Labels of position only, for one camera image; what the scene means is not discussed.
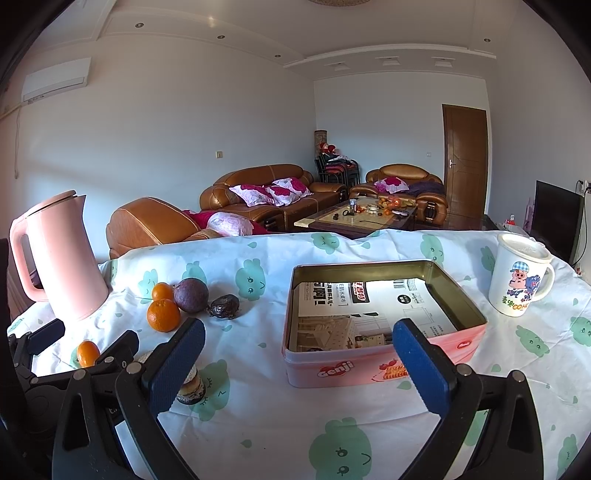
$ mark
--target pink pillow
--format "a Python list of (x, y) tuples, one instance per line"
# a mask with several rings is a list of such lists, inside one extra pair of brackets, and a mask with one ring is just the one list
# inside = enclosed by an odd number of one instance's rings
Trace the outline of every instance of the pink pillow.
[(230, 187), (230, 190), (244, 200), (249, 207), (256, 205), (275, 205), (275, 200), (263, 187), (257, 185), (236, 185), (235, 187)]
[(285, 205), (291, 205), (294, 202), (297, 202), (300, 197), (297, 193), (292, 192), (286, 188), (277, 186), (277, 185), (270, 185), (266, 188), (271, 196), (275, 199), (275, 206), (282, 207)]
[(281, 179), (276, 180), (273, 182), (273, 185), (277, 185), (278, 187), (283, 187), (289, 190), (292, 193), (295, 193), (298, 196), (298, 200), (312, 195), (312, 192), (308, 189), (306, 185), (304, 185), (300, 180), (295, 177), (290, 177), (288, 179)]
[[(187, 215), (188, 217), (192, 218), (193, 221), (197, 224), (197, 226), (199, 228), (203, 229), (203, 228), (209, 228), (209, 225), (208, 225), (209, 224), (209, 219), (213, 215), (215, 215), (216, 213), (221, 213), (221, 212), (216, 212), (215, 210), (203, 210), (203, 211), (201, 211), (199, 213), (196, 213), (196, 212), (194, 212), (192, 210), (183, 210), (183, 213), (185, 215)], [(245, 218), (245, 217), (240, 216), (240, 215), (237, 215), (235, 213), (227, 213), (226, 215), (231, 215), (233, 217), (239, 217), (239, 218)], [(246, 219), (246, 220), (252, 226), (252, 234), (253, 235), (266, 235), (266, 234), (269, 233), (267, 229), (265, 229), (264, 227), (262, 227), (258, 223), (253, 222), (252, 220), (248, 220), (248, 219)]]
[(378, 180), (374, 183), (374, 186), (379, 193), (396, 193), (408, 190), (407, 183), (398, 177), (388, 177), (383, 180)]
[(252, 235), (252, 223), (248, 218), (233, 213), (216, 212), (207, 221), (207, 228), (221, 236)]

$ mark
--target white mug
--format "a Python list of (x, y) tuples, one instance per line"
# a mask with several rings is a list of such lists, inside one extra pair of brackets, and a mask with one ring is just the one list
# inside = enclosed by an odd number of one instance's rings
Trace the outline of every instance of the white mug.
[(500, 233), (497, 239), (499, 249), (488, 300), (499, 312), (520, 317), (530, 302), (543, 299), (554, 285), (553, 257), (543, 244), (525, 236)]

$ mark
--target floor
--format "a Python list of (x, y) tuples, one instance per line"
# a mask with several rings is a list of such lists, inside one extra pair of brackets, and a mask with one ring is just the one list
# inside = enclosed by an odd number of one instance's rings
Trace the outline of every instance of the floor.
[(498, 230), (488, 215), (481, 219), (449, 213), (442, 226), (417, 222), (415, 230)]

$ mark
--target pink tin box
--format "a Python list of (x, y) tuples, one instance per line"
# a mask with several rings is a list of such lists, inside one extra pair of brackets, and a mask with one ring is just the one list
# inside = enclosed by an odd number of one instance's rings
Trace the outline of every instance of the pink tin box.
[(460, 286), (429, 260), (372, 262), (295, 267), (287, 302), (282, 353), (291, 385), (298, 388), (342, 387), (384, 382), (407, 376), (392, 345), (329, 351), (298, 352), (289, 349), (298, 335), (298, 286), (303, 283), (361, 283), (376, 280), (419, 278), (457, 330), (429, 338), (454, 362), (468, 361), (486, 329), (486, 318)]

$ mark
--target screw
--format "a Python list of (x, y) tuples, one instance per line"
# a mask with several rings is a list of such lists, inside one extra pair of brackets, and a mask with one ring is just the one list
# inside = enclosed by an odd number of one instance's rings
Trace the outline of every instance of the screw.
[(83, 368), (79, 368), (78, 370), (76, 370), (74, 372), (74, 375), (72, 375), (72, 378), (74, 380), (82, 380), (85, 375), (86, 375), (86, 370), (84, 370)]
[(525, 375), (523, 373), (521, 373), (519, 370), (515, 370), (511, 376), (513, 377), (513, 380), (515, 380), (516, 382), (523, 382), (525, 381)]
[(470, 375), (472, 373), (472, 369), (470, 368), (469, 365), (466, 365), (466, 364), (459, 364), (456, 367), (456, 370), (463, 377), (467, 377), (468, 375)]
[(137, 372), (142, 370), (142, 364), (140, 364), (138, 362), (132, 362), (128, 365), (128, 367), (125, 370), (127, 373), (129, 373), (131, 375), (136, 374)]

